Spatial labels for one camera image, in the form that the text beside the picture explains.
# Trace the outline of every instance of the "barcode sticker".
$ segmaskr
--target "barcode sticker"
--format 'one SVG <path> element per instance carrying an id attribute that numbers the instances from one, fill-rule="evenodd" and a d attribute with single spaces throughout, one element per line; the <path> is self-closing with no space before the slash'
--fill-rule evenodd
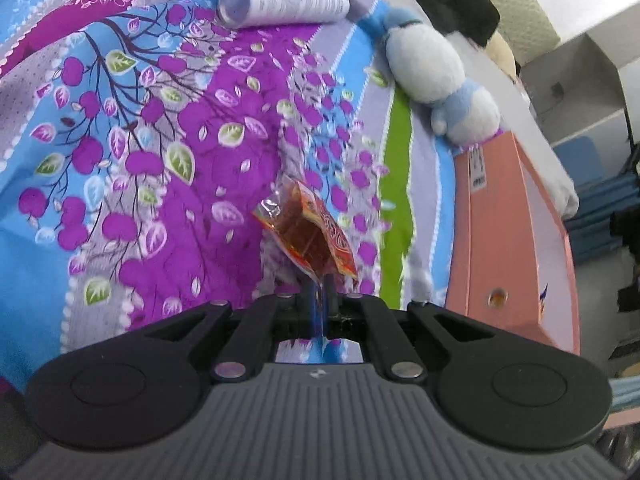
<path id="1" fill-rule="evenodd" d="M 486 167 L 482 147 L 469 152 L 469 187 L 471 193 L 480 191 L 486 187 Z"/>

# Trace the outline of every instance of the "stuffed toy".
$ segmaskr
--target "stuffed toy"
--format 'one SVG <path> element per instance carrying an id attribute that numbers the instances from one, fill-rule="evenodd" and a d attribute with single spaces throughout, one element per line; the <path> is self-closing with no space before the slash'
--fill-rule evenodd
<path id="1" fill-rule="evenodd" d="M 391 9 L 384 25 L 391 72 L 411 99 L 431 107 L 433 133 L 473 146 L 498 132 L 494 98 L 466 77 L 460 56 L 443 35 L 405 9 Z"/>

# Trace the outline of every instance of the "gray ribbed panel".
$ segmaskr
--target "gray ribbed panel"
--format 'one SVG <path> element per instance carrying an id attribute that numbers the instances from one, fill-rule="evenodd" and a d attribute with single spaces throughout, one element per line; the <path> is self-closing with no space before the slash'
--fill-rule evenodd
<path id="1" fill-rule="evenodd" d="M 526 455 L 452 428 L 417 386 L 372 365 L 269 364 L 217 386 L 180 430 L 138 449 L 44 446 L 18 480 L 618 480 L 592 447 Z"/>

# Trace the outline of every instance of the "red snack bag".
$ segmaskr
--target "red snack bag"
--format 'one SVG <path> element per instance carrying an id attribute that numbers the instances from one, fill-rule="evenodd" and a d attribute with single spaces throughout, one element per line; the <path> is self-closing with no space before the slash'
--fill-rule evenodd
<path id="1" fill-rule="evenodd" d="M 322 199 L 301 182 L 284 177 L 281 186 L 258 204 L 254 215 L 291 261 L 316 283 L 332 272 L 358 279 L 344 232 Z"/>

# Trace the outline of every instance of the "bedsheet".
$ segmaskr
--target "bedsheet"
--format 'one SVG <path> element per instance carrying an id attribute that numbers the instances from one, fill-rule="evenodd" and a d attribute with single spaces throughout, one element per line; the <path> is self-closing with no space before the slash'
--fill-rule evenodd
<path id="1" fill-rule="evenodd" d="M 444 304 L 452 149 L 393 82 L 387 4 L 232 32 L 215 1 L 68 0 L 5 46 L 0 375 L 18 389 L 60 352 L 296 288 L 251 215 L 284 173 L 344 228 L 347 290 Z"/>

